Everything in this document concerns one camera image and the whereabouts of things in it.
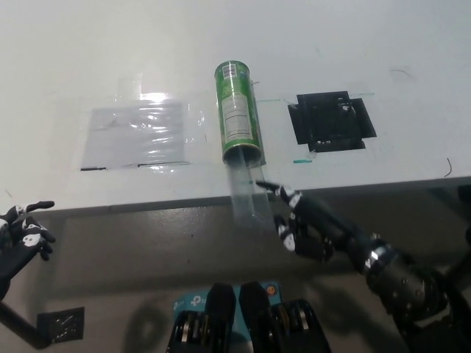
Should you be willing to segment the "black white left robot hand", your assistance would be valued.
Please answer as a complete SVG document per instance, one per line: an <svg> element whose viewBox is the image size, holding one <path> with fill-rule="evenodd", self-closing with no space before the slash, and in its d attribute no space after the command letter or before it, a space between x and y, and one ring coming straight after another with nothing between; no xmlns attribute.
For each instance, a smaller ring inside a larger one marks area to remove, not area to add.
<svg viewBox="0 0 471 353"><path fill-rule="evenodd" d="M53 252L55 237L36 221L31 212L47 210L55 206L53 201L41 201L28 205L15 205L1 215L1 297L10 288L11 280L31 261L40 255L45 261Z"/></svg>

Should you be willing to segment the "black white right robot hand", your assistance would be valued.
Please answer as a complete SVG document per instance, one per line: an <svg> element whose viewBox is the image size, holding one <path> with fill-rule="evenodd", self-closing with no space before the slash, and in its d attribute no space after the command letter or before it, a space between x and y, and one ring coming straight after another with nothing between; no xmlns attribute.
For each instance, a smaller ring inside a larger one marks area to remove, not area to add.
<svg viewBox="0 0 471 353"><path fill-rule="evenodd" d="M272 192L291 210L288 218L281 215L274 217L275 229L287 250L323 263L335 251L344 252L357 272L365 274L370 270L374 242L353 222L320 200L285 185L267 181L257 181L255 184Z"/></svg>

